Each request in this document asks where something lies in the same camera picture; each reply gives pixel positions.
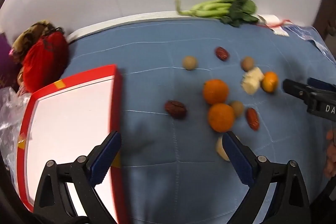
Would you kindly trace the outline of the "right hand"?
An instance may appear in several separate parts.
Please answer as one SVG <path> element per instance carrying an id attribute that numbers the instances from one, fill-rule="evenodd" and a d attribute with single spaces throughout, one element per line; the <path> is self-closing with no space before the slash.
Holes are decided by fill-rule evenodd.
<path id="1" fill-rule="evenodd" d="M 324 174 L 327 178 L 332 178 L 336 174 L 336 148 L 333 142 L 334 135 L 333 130 L 330 130 L 326 134 L 326 140 L 328 141 L 328 146 L 326 149 L 326 162 L 324 167 Z"/>

